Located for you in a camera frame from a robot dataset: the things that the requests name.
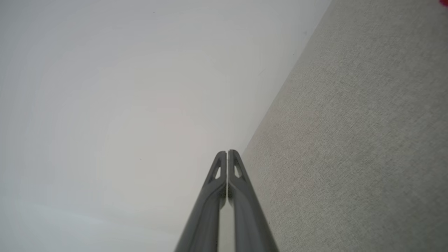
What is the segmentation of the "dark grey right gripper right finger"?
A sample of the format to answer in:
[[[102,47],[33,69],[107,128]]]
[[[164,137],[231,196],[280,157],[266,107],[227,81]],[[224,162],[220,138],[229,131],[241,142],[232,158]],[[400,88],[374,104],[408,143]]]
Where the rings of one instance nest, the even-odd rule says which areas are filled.
[[[228,151],[228,200],[234,209],[236,252],[278,252],[275,239],[236,150]]]

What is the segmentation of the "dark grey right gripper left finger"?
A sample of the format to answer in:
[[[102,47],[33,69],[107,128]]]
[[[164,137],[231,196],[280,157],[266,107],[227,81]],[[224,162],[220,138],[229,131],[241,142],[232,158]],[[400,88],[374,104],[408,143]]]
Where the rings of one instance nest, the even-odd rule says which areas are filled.
[[[176,252],[217,252],[219,212],[227,193],[227,153],[217,153],[200,190],[186,226],[175,247]]]

